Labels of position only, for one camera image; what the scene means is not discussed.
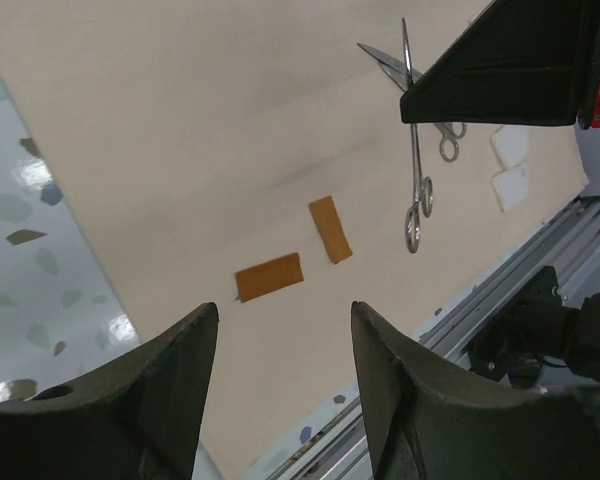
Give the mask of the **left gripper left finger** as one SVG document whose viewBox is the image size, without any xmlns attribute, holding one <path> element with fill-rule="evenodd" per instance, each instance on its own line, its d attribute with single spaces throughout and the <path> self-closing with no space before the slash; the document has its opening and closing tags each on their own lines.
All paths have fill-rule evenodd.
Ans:
<svg viewBox="0 0 600 480">
<path fill-rule="evenodd" d="M 109 363 L 0 403 L 0 479 L 189 479 L 216 351 L 205 303 Z"/>
</svg>

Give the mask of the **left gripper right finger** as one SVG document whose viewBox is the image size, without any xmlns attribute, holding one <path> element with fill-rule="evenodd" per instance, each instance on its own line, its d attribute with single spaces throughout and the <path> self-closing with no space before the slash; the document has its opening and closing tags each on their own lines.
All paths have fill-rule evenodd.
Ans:
<svg viewBox="0 0 600 480">
<path fill-rule="evenodd" d="M 376 479 L 600 479 L 600 386 L 498 384 L 403 335 L 364 302 L 351 334 Z"/>
</svg>

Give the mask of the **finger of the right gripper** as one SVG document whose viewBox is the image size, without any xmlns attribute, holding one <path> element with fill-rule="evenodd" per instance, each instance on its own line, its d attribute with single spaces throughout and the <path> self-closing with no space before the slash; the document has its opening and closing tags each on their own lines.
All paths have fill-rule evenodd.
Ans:
<svg viewBox="0 0 600 480">
<path fill-rule="evenodd" d="M 576 120 L 597 1 L 491 2 L 401 97 L 405 124 Z"/>
</svg>

